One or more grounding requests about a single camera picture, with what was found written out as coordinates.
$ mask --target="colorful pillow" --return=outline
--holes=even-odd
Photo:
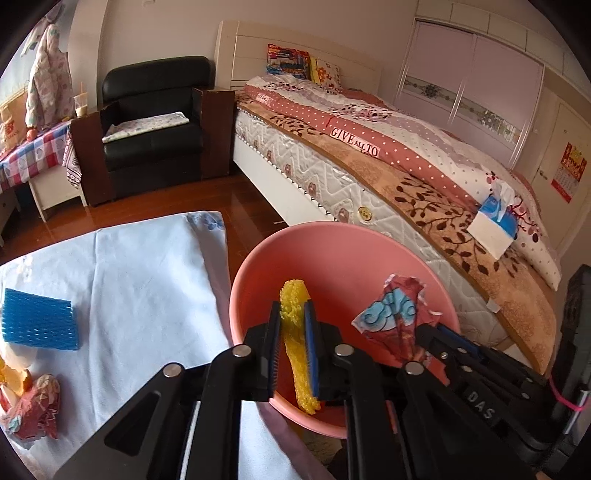
[[[340,70],[334,63],[310,57],[310,78],[316,85],[326,88],[329,93],[340,93]]]
[[[289,73],[295,78],[310,78],[310,54],[295,48],[278,47],[269,43],[267,46],[267,72],[273,75]]]

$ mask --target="calendar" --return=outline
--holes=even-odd
[[[586,166],[587,161],[583,158],[582,152],[571,143],[567,143],[560,166],[551,182],[567,203],[573,199]]]

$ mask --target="sliding wardrobe door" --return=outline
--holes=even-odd
[[[528,56],[478,36],[472,68],[449,130],[512,166],[534,114],[542,71],[542,65]]]
[[[447,128],[456,95],[472,62],[476,36],[418,22],[396,107]]]

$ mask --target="pink bowl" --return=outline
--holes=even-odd
[[[339,222],[310,222],[274,233],[242,263],[230,295],[230,327],[234,344],[242,343],[249,327],[269,318],[271,303],[287,280],[306,283],[317,317],[337,325],[343,340],[369,353],[377,362],[399,367],[384,348],[364,338],[352,325],[375,301],[392,273],[413,275],[426,284],[429,308],[442,312],[441,322],[459,332],[452,300],[431,269],[408,248],[368,228]],[[429,369],[446,381],[443,364]],[[281,348],[277,390],[270,402],[295,423],[314,432],[346,438],[342,407],[323,407],[308,415],[297,407],[291,366]]]

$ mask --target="crumpled wrapper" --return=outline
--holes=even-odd
[[[30,442],[44,436],[57,438],[60,384],[53,375],[40,376],[16,405],[0,419],[8,435]]]
[[[423,323],[435,326],[441,317],[441,313],[427,307],[424,289],[425,285],[416,277],[390,275],[380,298],[351,324],[400,362],[424,361],[427,354],[415,344],[414,329]]]

